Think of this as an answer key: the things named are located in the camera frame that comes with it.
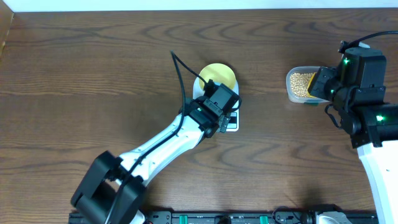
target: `wooden table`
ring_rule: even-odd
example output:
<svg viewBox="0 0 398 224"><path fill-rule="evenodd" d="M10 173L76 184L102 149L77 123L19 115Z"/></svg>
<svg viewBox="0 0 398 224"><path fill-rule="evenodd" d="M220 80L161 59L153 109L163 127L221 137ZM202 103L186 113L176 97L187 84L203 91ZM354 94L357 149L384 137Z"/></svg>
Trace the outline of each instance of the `wooden table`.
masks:
<svg viewBox="0 0 398 224"><path fill-rule="evenodd" d="M66 223L96 156L170 124L181 96L169 50L198 72L235 70L241 123L167 166L147 207L374 210L349 136L325 105L290 102L285 76L337 65L340 40L397 27L396 9L18 13L0 64L0 222ZM388 58L386 100L396 99L398 38L367 43ZM191 95L194 77L183 78Z"/></svg>

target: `yellow bowl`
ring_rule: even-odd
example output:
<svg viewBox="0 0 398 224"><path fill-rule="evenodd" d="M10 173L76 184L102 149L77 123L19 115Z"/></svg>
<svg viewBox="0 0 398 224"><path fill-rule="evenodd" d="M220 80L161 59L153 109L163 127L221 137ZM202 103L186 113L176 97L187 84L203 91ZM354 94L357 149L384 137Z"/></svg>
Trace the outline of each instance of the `yellow bowl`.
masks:
<svg viewBox="0 0 398 224"><path fill-rule="evenodd" d="M236 83L236 77L234 72L228 66L222 63L212 63L204 67L199 75L208 82L213 80L214 82L222 83L230 89L234 89ZM204 89L205 84L200 80L200 88Z"/></svg>

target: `beans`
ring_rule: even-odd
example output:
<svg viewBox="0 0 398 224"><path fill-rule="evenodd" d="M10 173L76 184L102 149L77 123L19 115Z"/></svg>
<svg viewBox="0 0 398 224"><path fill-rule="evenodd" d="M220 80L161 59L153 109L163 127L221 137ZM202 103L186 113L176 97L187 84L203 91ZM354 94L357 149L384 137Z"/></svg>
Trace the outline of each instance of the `beans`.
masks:
<svg viewBox="0 0 398 224"><path fill-rule="evenodd" d="M308 83L313 74L315 73L300 74L295 72L290 76L290 86L295 95L299 97L309 97Z"/></svg>

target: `container of beans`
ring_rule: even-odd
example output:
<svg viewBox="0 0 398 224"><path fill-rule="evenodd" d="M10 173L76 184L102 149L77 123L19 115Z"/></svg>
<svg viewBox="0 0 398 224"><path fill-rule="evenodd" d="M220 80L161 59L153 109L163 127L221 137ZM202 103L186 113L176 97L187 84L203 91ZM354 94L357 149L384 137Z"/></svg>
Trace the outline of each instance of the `container of beans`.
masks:
<svg viewBox="0 0 398 224"><path fill-rule="evenodd" d="M327 100L319 99L308 94L308 83L312 75L319 70L316 66L295 67L286 76L287 95L294 103L325 103Z"/></svg>

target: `yellow object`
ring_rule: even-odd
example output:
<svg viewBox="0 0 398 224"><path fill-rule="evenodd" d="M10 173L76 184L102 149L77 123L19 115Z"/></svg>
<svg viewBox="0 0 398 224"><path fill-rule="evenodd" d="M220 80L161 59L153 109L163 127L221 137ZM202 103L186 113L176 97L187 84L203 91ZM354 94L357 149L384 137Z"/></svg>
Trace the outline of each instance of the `yellow object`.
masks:
<svg viewBox="0 0 398 224"><path fill-rule="evenodd" d="M230 89L234 89L236 83L236 77L234 72L228 66L221 63L212 63L204 67L199 75L208 82L213 80L214 82L222 83ZM203 89L205 84L200 80L200 88Z"/></svg>
<svg viewBox="0 0 398 224"><path fill-rule="evenodd" d="M308 96L308 97L311 97L311 98L316 98L316 97L314 97L314 96L311 96L310 93L308 92L308 88L310 88L312 79L314 78L315 74L316 74L316 72L314 72L314 74L312 74L312 77L310 78L310 81L308 82L308 86L307 86L307 96Z"/></svg>

